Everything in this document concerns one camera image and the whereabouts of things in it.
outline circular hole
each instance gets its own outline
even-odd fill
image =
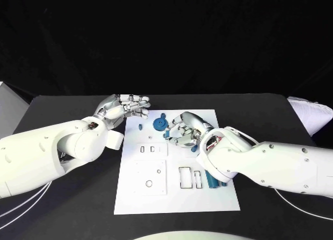
[[[152,181],[152,180],[149,180],[149,181],[146,182],[146,186],[148,186],[149,188],[153,186],[153,181]]]

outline white paper sheet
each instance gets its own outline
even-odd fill
[[[197,163],[199,152],[168,144],[168,156],[165,154],[142,155],[137,152],[139,144],[165,143],[163,133],[155,130],[153,122],[166,114],[168,122],[185,111],[198,114],[215,128],[220,127],[215,110],[152,110],[149,119],[130,117],[126,124],[126,134],[123,143],[120,176],[117,184],[114,214],[155,214],[155,213],[184,213],[184,212],[217,212],[240,211],[240,202],[234,187],[234,181],[228,186],[210,188],[205,170]],[[178,135],[176,127],[171,131],[172,137]],[[145,195],[137,188],[137,161],[165,160],[166,165],[166,194]],[[192,170],[192,189],[181,189],[181,172],[179,167],[191,167]],[[202,188],[197,189],[195,171],[201,171]]]

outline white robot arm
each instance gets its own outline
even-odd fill
[[[148,119],[149,97],[112,95],[93,116],[0,139],[0,198],[25,193],[94,161],[104,148],[119,150],[124,135],[113,131],[124,117]]]
[[[181,138],[169,136],[176,124],[182,124]],[[199,146],[197,161],[221,182],[228,183],[241,173],[264,187],[333,197],[332,149],[277,142],[259,143],[233,127],[214,128],[191,112],[172,121],[165,136],[168,142],[184,148]]]

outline white cloth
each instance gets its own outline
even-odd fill
[[[293,106],[309,135],[313,136],[333,119],[333,109],[318,102],[310,102],[295,96],[290,96],[287,100]]]

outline black table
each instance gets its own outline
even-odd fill
[[[94,114],[107,96],[39,96],[16,133],[80,120]],[[233,126],[260,142],[315,146],[289,101],[276,94],[152,95],[152,110],[215,109],[221,127]],[[124,133],[126,123],[116,129]],[[234,179],[241,211],[114,215],[122,150],[54,181],[28,214],[3,230],[0,240],[132,240],[179,230],[223,232],[257,240],[333,236],[333,221],[296,210],[274,189],[244,175]],[[0,199],[0,214],[37,191]],[[333,199],[283,192],[305,210],[333,218]],[[0,226],[26,209],[0,219]]]

